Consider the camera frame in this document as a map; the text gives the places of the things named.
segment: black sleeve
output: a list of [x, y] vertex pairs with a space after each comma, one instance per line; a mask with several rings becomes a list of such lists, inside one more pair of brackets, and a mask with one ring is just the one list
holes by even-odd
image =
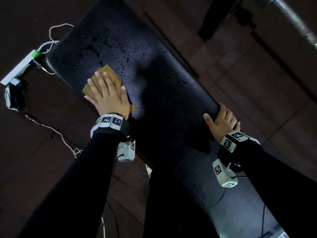
[[317, 183], [269, 155], [251, 140], [239, 144], [234, 154], [288, 236], [313, 234]]
[[119, 138], [94, 135], [18, 237], [93, 237], [98, 232]]

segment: tiled floor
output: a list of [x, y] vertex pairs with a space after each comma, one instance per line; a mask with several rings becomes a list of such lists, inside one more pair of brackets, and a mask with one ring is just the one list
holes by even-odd
[[[6, 30], [0, 37], [1, 76], [47, 41], [49, 27], [76, 24], [97, 1], [0, 0], [0, 23]], [[212, 0], [124, 1], [142, 19], [147, 13], [195, 70], [205, 89], [234, 112], [244, 132], [257, 138], [277, 159], [317, 181], [317, 105], [311, 100], [317, 95], [317, 53], [274, 6], [260, 9], [254, 0], [244, 3], [255, 14], [255, 32], [294, 76], [234, 16], [204, 43], [196, 33]], [[287, 1], [317, 31], [316, 0]], [[53, 35], [59, 39], [68, 29], [62, 27]], [[73, 144], [85, 147], [97, 116], [56, 76], [33, 68], [24, 80], [28, 83], [27, 111], [63, 132]], [[0, 237], [14, 237], [74, 156], [59, 136], [51, 136], [51, 130], [8, 110], [4, 100], [0, 109]], [[140, 158], [117, 163], [103, 215], [107, 237], [117, 237], [114, 214], [121, 237], [142, 236], [148, 182]], [[102, 237], [101, 226], [97, 237]]]

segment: black cable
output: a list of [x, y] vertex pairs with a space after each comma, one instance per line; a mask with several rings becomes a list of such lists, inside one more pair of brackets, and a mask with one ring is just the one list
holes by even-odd
[[265, 204], [263, 206], [263, 216], [262, 216], [262, 237], [263, 237], [263, 228], [264, 228], [264, 212], [265, 212]]
[[119, 226], [118, 226], [117, 217], [116, 217], [116, 215], [114, 214], [114, 211], [113, 211], [112, 207], [110, 206], [109, 202], [108, 202], [108, 205], [109, 205], [110, 210], [111, 210], [111, 211], [112, 211], [112, 213], [113, 213], [114, 220], [116, 221], [117, 238], [119, 238], [119, 237], [120, 237], [120, 235], [119, 235]]
[[232, 179], [234, 179], [234, 178], [247, 178], [248, 176], [233, 176], [233, 177], [231, 177]]
[[216, 206], [217, 204], [219, 204], [219, 202], [220, 202], [220, 201], [222, 200], [222, 198], [224, 197], [224, 194], [226, 193], [227, 189], [228, 189], [228, 188], [225, 188], [225, 189], [224, 189], [224, 192], [223, 192], [222, 195], [220, 196], [219, 200], [218, 200], [215, 204], [213, 204], [210, 208], [212, 208], [212, 207]]

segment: hand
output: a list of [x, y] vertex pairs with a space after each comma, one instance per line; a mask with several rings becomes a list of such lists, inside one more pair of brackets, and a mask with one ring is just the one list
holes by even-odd
[[116, 113], [127, 120], [129, 117], [130, 103], [126, 88], [124, 86], [121, 87], [121, 97], [119, 97], [113, 81], [106, 72], [104, 72], [103, 75], [101, 75], [100, 72], [95, 72], [95, 75], [97, 76], [98, 82], [101, 86], [102, 94], [98, 91], [93, 81], [89, 78], [88, 84], [91, 88], [91, 91], [95, 95], [95, 99], [87, 95], [85, 95], [85, 98], [96, 107], [100, 116], [104, 114]]
[[[236, 117], [224, 104], [220, 104], [220, 111], [215, 122], [208, 114], [204, 114], [203, 117], [210, 132], [219, 143], [221, 143], [224, 136], [233, 131], [233, 127], [237, 123]], [[237, 123], [235, 130], [240, 131], [240, 122]]]

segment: brown cloth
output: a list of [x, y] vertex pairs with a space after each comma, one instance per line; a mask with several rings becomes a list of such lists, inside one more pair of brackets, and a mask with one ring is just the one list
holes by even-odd
[[[114, 83], [114, 86], [115, 86], [115, 88], [116, 88], [116, 90], [117, 90], [117, 94], [119, 95], [119, 97], [121, 97], [121, 78], [110, 68], [110, 66], [109, 66], [108, 64], [105, 65], [104, 67], [98, 69], [98, 71], [99, 71], [100, 73], [103, 73], [103, 72], [107, 72], [107, 73], [108, 73], [109, 77], [111, 78], [111, 80], [112, 80], [113, 83]], [[100, 87], [100, 84], [99, 84], [99, 82], [98, 82], [98, 79], [97, 79], [96, 75], [93, 75], [91, 79], [93, 80], [93, 83], [95, 84], [95, 86], [97, 87], [97, 89], [99, 90], [99, 92], [102, 94], [101, 87]], [[83, 92], [85, 95], [87, 95], [87, 96], [89, 96], [89, 97], [95, 99], [95, 95], [94, 95], [93, 92], [91, 91], [91, 88], [90, 88], [89, 84], [86, 84], [86, 85], [85, 85], [85, 87], [84, 87], [84, 89], [82, 90], [82, 92]], [[130, 113], [131, 113], [131, 114], [132, 114], [134, 111], [137, 111], [137, 110], [138, 110], [138, 109], [137, 109], [134, 105], [130, 104]]]

